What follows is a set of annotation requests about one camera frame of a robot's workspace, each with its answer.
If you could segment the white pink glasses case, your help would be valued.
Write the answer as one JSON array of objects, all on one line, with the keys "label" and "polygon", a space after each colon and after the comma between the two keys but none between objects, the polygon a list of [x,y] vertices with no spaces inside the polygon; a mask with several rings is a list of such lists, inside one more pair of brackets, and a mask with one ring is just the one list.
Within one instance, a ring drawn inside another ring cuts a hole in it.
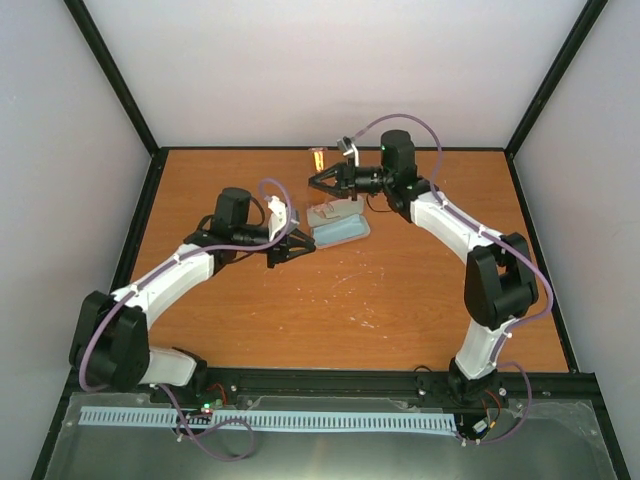
[{"label": "white pink glasses case", "polygon": [[339,199],[309,207],[307,223],[317,249],[366,238],[371,228],[364,216],[364,198]]}]

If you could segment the light blue cleaning cloth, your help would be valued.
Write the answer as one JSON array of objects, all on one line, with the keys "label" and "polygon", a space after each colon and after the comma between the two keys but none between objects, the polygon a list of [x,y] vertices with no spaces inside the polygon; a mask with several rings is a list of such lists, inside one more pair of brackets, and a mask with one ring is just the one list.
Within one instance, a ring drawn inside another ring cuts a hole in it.
[{"label": "light blue cleaning cloth", "polygon": [[369,224],[361,215],[351,215],[312,230],[317,248],[327,248],[335,244],[367,237],[369,234]]}]

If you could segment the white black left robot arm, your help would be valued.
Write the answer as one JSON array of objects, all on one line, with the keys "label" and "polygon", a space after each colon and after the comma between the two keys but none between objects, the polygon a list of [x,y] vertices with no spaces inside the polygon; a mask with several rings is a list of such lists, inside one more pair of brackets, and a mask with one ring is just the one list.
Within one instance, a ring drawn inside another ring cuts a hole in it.
[{"label": "white black left robot arm", "polygon": [[203,361],[179,348],[153,347],[149,332],[159,317],[192,288],[235,263],[240,252],[263,254],[273,268],[310,254],[312,237],[299,228],[289,192],[252,195],[227,187],[175,252],[138,280],[111,293],[94,291],[82,302],[69,354],[86,392],[139,385],[171,385],[186,402],[201,400],[208,378]]}]

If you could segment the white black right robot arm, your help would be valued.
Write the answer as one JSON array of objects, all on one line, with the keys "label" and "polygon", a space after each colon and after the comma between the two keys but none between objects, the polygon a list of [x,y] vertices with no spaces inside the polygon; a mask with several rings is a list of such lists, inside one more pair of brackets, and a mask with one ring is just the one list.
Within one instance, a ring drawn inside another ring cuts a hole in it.
[{"label": "white black right robot arm", "polygon": [[344,157],[312,175],[310,187],[337,199],[382,194],[392,211],[431,233],[464,264],[463,299],[470,316],[463,344],[448,368],[448,389],[464,405],[487,389],[512,328],[538,301],[536,269],[528,243],[475,221],[418,172],[411,135],[389,130],[380,138],[381,161],[363,166],[353,139],[342,138]]}]

